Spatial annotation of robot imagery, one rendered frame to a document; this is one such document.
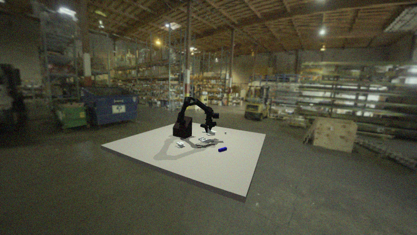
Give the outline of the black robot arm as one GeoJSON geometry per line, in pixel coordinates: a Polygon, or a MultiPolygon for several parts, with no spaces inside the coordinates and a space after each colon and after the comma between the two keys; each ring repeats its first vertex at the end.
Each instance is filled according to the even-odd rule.
{"type": "MultiPolygon", "coordinates": [[[[206,106],[201,101],[199,101],[197,98],[193,98],[193,97],[190,97],[190,96],[186,96],[184,98],[184,104],[182,106],[182,109],[178,113],[178,117],[177,117],[177,123],[179,123],[179,125],[184,125],[185,124],[185,122],[186,122],[186,120],[184,120],[185,110],[186,110],[186,108],[188,106],[192,106],[192,105],[197,105],[201,109],[203,109],[205,111],[205,114],[207,114],[206,115],[206,118],[212,118],[212,117],[213,118],[219,118],[219,113],[214,113],[214,110],[211,107],[206,106]],[[190,100],[193,100],[194,102],[190,103],[190,100]]],[[[212,122],[212,120],[211,121],[208,121],[208,125],[210,127],[215,127],[216,122],[212,122]]]]}

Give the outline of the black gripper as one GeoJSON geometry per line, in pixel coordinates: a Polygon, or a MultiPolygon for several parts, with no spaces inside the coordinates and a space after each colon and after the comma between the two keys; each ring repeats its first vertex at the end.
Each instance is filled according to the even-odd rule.
{"type": "Polygon", "coordinates": [[[211,118],[206,118],[205,120],[206,120],[206,123],[205,124],[201,124],[200,127],[203,127],[205,129],[206,133],[208,133],[208,128],[209,128],[209,130],[212,129],[212,127],[210,127],[208,125],[208,121],[211,121],[212,119],[211,118]]]}

